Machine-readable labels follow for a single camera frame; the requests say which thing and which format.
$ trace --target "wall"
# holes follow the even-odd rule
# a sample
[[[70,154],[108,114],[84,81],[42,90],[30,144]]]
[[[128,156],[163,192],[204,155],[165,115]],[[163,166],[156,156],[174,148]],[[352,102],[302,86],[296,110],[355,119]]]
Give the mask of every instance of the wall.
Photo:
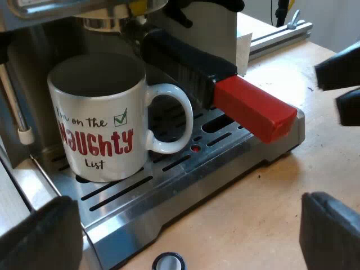
[[[243,13],[268,24],[271,0],[244,0]],[[273,23],[278,0],[273,0]],[[295,0],[287,15],[286,23],[299,9],[300,18],[312,22],[314,28],[310,40],[335,52],[360,39],[360,0]]]

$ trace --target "white mug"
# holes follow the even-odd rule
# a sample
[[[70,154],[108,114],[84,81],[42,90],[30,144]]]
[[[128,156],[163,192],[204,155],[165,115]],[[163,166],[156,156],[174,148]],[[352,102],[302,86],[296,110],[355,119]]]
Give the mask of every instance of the white mug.
[[[146,84],[140,61],[99,53],[58,64],[48,76],[57,124],[73,172],[94,182],[127,178],[145,164],[148,150],[171,154],[192,133],[189,99],[172,84]],[[161,142],[148,129],[147,107],[154,97],[176,98],[185,110],[186,129],[175,142]]]

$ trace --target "red handle end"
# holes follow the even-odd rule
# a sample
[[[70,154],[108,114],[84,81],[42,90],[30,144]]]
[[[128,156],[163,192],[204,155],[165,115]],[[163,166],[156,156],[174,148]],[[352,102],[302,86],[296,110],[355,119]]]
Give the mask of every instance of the red handle end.
[[[213,104],[265,143],[287,135],[298,113],[237,75],[216,84]]]

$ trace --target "red light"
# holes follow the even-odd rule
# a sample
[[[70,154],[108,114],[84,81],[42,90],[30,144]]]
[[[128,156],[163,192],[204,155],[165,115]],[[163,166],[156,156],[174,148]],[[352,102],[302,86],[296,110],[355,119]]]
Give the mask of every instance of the red light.
[[[191,146],[191,150],[197,153],[201,150],[201,147],[199,145],[193,145]]]

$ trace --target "machine base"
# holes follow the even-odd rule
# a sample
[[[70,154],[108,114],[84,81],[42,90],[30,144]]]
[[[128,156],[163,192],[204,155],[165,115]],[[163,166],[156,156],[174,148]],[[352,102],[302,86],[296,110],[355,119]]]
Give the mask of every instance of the machine base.
[[[163,100],[153,102],[149,125],[158,139],[173,141],[183,132],[185,116],[173,100],[165,104]],[[304,114],[300,110],[289,135],[271,144],[260,142],[219,109],[195,109],[193,115],[192,138],[182,151],[172,155],[151,152],[143,169],[122,181],[93,183],[76,177],[62,146],[32,157],[43,179],[34,171],[24,178],[24,170],[19,168],[10,173],[34,209],[49,200],[54,191],[77,200],[84,228],[84,257],[93,261],[97,257],[102,269],[110,269],[153,242],[161,228],[175,217],[260,162],[273,161],[293,149],[305,138]],[[37,194],[52,195],[45,199],[43,195],[34,196],[34,185],[38,185]],[[87,263],[99,269],[95,264]]]

